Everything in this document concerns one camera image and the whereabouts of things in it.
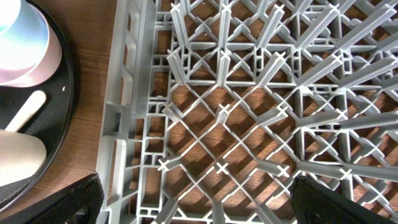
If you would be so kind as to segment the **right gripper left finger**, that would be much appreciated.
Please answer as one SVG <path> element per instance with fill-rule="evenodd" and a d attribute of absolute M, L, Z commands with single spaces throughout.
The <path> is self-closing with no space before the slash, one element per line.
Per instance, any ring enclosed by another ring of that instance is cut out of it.
<path fill-rule="evenodd" d="M 90 174 L 1 220 L 16 224 L 96 223 L 104 200 L 98 174 Z"/>

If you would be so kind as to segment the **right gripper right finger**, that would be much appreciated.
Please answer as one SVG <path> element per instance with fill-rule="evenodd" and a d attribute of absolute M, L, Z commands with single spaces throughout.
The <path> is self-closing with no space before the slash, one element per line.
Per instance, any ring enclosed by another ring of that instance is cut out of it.
<path fill-rule="evenodd" d="M 392 223 L 306 176 L 294 179 L 290 197 L 299 224 Z"/>

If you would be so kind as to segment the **small white cup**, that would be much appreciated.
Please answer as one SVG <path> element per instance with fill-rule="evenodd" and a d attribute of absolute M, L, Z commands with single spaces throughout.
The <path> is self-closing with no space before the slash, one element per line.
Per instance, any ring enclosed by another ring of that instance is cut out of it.
<path fill-rule="evenodd" d="M 33 176 L 47 157 L 35 136 L 1 130 L 1 187 Z"/>

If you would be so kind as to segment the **white plastic fork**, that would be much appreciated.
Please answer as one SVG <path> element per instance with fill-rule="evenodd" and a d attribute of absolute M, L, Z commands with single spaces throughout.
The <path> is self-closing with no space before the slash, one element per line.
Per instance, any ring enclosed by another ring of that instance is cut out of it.
<path fill-rule="evenodd" d="M 44 105 L 47 95 L 42 90 L 34 91 L 22 105 L 11 122 L 5 128 L 6 131 L 18 132 L 33 115 Z"/>

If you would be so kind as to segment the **pink saucer plate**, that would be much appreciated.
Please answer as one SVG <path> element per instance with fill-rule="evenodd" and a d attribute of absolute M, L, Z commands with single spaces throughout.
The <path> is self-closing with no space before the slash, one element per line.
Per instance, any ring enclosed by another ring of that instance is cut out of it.
<path fill-rule="evenodd" d="M 56 33 L 44 20 L 47 28 L 47 44 L 40 60 L 33 66 L 18 70 L 1 68 L 1 86 L 26 88 L 48 80 L 57 70 L 62 60 L 62 46 Z"/>

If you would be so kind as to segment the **light blue cup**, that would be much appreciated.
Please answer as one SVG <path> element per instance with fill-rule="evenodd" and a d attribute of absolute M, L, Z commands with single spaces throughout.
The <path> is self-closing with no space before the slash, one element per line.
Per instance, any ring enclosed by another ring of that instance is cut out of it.
<path fill-rule="evenodd" d="M 1 1 L 1 82 L 9 82 L 42 59 L 48 29 L 40 12 L 25 0 Z"/>

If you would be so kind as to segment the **grey dishwasher rack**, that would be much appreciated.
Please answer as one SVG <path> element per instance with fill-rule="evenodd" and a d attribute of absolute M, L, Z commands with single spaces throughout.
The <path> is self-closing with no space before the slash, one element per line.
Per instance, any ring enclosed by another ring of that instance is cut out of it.
<path fill-rule="evenodd" d="M 397 1 L 118 1 L 96 170 L 98 223 L 396 222 Z"/>

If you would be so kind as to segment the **round black tray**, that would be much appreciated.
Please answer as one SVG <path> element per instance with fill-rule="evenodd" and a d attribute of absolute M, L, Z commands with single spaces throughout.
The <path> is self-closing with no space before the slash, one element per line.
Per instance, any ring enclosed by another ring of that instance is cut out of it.
<path fill-rule="evenodd" d="M 35 90 L 47 95 L 43 107 L 25 124 L 21 133 L 39 138 L 45 145 L 47 157 L 38 171 L 23 179 L 1 187 L 1 212 L 8 210 L 39 181 L 61 148 L 72 119 L 75 71 L 72 54 L 62 30 L 52 16 L 35 1 L 28 2 L 49 22 L 62 47 L 62 59 L 55 73 L 47 81 L 29 88 L 1 88 L 1 128 L 4 129 L 19 108 Z"/>

